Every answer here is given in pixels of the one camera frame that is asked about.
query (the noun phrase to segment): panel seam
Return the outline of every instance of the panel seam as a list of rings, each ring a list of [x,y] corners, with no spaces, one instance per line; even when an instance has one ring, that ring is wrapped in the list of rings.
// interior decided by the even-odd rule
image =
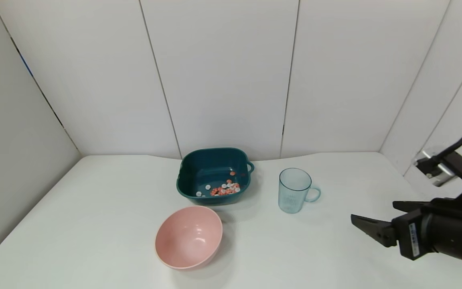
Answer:
[[[295,39],[297,38],[297,26],[299,25],[299,11],[300,11],[300,0],[299,0],[299,3],[297,4],[297,15],[295,17],[294,43],[292,47],[292,58],[290,60],[290,73],[288,76],[288,88],[286,89],[286,103],[284,104],[283,130],[281,133],[281,147],[279,148],[279,158],[281,158],[281,154],[283,153],[284,128],[286,126],[286,112],[288,111],[288,96],[290,95],[290,84],[292,82],[292,68],[294,64]]]
[[[420,76],[420,72],[422,70],[422,68],[424,67],[424,64],[427,60],[427,57],[429,56],[429,53],[432,49],[432,46],[434,45],[434,42],[436,41],[436,37],[438,37],[438,33],[440,32],[440,29],[442,28],[442,24],[443,24],[443,21],[449,11],[449,8],[450,8],[450,4],[451,4],[452,0],[449,1],[448,5],[447,5],[447,8],[445,9],[445,12],[443,13],[443,16],[442,16],[442,20],[440,21],[440,25],[438,26],[438,29],[436,29],[436,33],[434,34],[434,38],[432,39],[431,41],[431,45],[429,45],[429,49],[427,50],[427,53],[425,54],[425,57],[423,58],[423,61],[422,61],[422,64],[420,65],[420,68],[418,69],[418,73],[416,73],[416,76],[415,78],[413,79],[413,83],[411,84],[411,87],[409,88],[409,90],[407,91],[407,94],[404,98],[404,101],[402,102],[402,105],[400,106],[400,109],[398,110],[397,112],[397,115],[396,117],[393,119],[393,122],[392,122],[392,125],[390,126],[390,129],[388,130],[387,134],[386,134],[386,137],[385,139],[383,140],[383,143],[381,144],[381,146],[379,147],[379,150],[377,150],[378,152],[381,151],[381,149],[383,148],[383,146],[385,145],[387,139],[388,139],[388,136],[390,135],[392,129],[393,129],[393,126],[395,126],[395,123],[400,115],[400,112],[402,111],[402,109],[404,108],[404,105],[405,103],[407,102],[407,99],[409,98],[409,95],[411,94],[411,91],[413,90],[413,87],[415,86],[415,83],[416,83],[416,80],[418,79],[418,77]]]
[[[158,79],[160,80],[160,86],[162,87],[163,98],[165,99],[165,105],[167,106],[168,116],[170,118],[170,123],[172,124],[172,131],[174,132],[174,139],[176,139],[176,144],[178,146],[178,153],[180,159],[183,158],[181,154],[181,147],[179,146],[178,135],[176,134],[176,127],[174,126],[174,121],[172,120],[172,114],[170,113],[170,107],[168,106],[167,95],[165,94],[165,88],[163,87],[162,77],[160,75],[160,69],[158,68],[158,61],[156,61],[156,55],[154,54],[154,48],[152,48],[151,36],[149,34],[149,29],[147,28],[147,22],[145,20],[144,8],[142,7],[142,2],[137,0],[140,5],[140,12],[142,13],[142,19],[144,20],[145,32],[147,33],[147,39],[149,40],[149,46],[151,47],[152,58],[154,59],[154,65],[156,66],[156,73],[158,74]]]

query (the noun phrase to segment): white table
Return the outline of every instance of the white table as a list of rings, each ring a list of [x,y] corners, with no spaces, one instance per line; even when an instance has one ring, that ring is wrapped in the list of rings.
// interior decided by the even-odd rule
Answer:
[[[251,186],[224,223],[215,259],[178,272],[154,252],[161,223],[191,202],[176,191],[179,160],[89,156],[0,245],[0,289],[257,289],[462,287],[462,261],[410,261],[350,222],[391,220],[391,202],[421,200],[378,153],[321,153],[254,162]],[[306,170],[322,188],[298,214],[277,206],[279,172]]]

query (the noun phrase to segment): robotic arm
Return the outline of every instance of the robotic arm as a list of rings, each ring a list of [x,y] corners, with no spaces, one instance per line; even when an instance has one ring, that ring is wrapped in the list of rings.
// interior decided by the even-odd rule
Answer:
[[[455,152],[462,138],[435,156],[416,161],[416,167],[434,185],[441,186],[454,177],[462,179],[462,156]],[[406,214],[391,222],[351,215],[354,226],[384,247],[398,245],[400,254],[411,260],[431,252],[441,252],[462,260],[462,194],[455,199],[394,201],[393,207]]]

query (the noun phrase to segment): bowl rim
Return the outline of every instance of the bowl rim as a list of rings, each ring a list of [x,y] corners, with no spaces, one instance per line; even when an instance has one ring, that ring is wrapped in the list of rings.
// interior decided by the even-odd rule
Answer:
[[[220,221],[220,236],[219,236],[219,241],[217,243],[217,246],[215,247],[215,249],[211,252],[211,254],[209,254],[206,258],[204,258],[204,260],[202,260],[201,262],[195,264],[195,265],[191,265],[191,266],[188,266],[188,267],[175,267],[175,266],[172,266],[172,265],[169,265],[167,263],[165,263],[165,261],[163,261],[162,258],[160,258],[160,255],[158,254],[158,250],[156,249],[156,240],[158,239],[158,234],[160,233],[160,229],[162,228],[163,224],[169,219],[171,218],[172,216],[174,216],[174,214],[178,213],[178,212],[181,212],[182,210],[185,210],[185,209],[189,209],[189,208],[194,208],[194,207],[200,207],[200,208],[204,208],[206,210],[209,210],[211,212],[213,212],[213,214],[215,215],[216,218],[219,219]],[[213,257],[213,255],[217,252],[217,250],[219,249],[220,247],[220,243],[222,242],[222,236],[224,234],[224,227],[222,225],[222,219],[220,219],[220,216],[217,214],[217,212],[213,211],[212,209],[208,208],[208,207],[205,207],[205,206],[188,206],[188,207],[185,207],[185,208],[181,208],[179,210],[177,210],[176,212],[172,213],[170,216],[168,216],[165,221],[162,222],[162,224],[160,225],[160,227],[158,228],[158,231],[156,232],[156,237],[154,238],[154,252],[156,253],[156,256],[158,257],[158,259],[163,263],[163,265],[169,267],[169,268],[172,268],[172,269],[178,269],[178,270],[186,270],[186,269],[192,269],[194,267],[197,267],[201,264],[203,264],[204,262],[206,262],[209,258]]]
[[[183,157],[183,159],[181,160],[181,166],[179,168],[179,172],[178,172],[178,179],[176,179],[176,189],[178,190],[178,193],[180,193],[183,197],[187,198],[187,199],[216,199],[216,198],[224,198],[224,197],[232,197],[232,196],[239,196],[241,194],[243,194],[245,192],[245,190],[247,188],[249,188],[249,185],[251,184],[251,178],[252,178],[252,170],[248,171],[247,174],[249,174],[249,181],[245,184],[245,185],[240,185],[240,192],[238,193],[234,193],[233,195],[224,195],[224,196],[221,196],[221,195],[215,195],[215,196],[206,196],[206,197],[202,197],[202,196],[190,196],[190,195],[187,195],[185,194],[180,188],[179,188],[179,178],[180,178],[180,175],[181,175],[181,169],[183,168],[183,163],[185,162],[185,159],[191,155],[191,154],[194,154],[194,153],[197,153],[197,152],[200,152],[200,151],[210,151],[210,150],[228,150],[228,149],[231,149],[231,150],[236,150],[236,151],[239,151],[242,153],[242,155],[245,157],[245,162],[246,163],[250,163],[251,161],[249,161],[249,157],[247,157],[247,154],[243,151],[243,150],[240,150],[240,149],[237,149],[237,148],[232,148],[232,147],[222,147],[222,148],[207,148],[207,149],[199,149],[199,150],[194,150],[194,151],[191,151],[189,152],[187,155],[185,155],[185,157]]]

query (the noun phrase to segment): pink bowl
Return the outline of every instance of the pink bowl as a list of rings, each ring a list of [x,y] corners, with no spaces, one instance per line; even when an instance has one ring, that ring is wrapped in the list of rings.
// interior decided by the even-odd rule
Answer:
[[[156,234],[156,254],[163,264],[176,270],[207,265],[222,240],[222,222],[203,206],[181,209],[168,217]]]

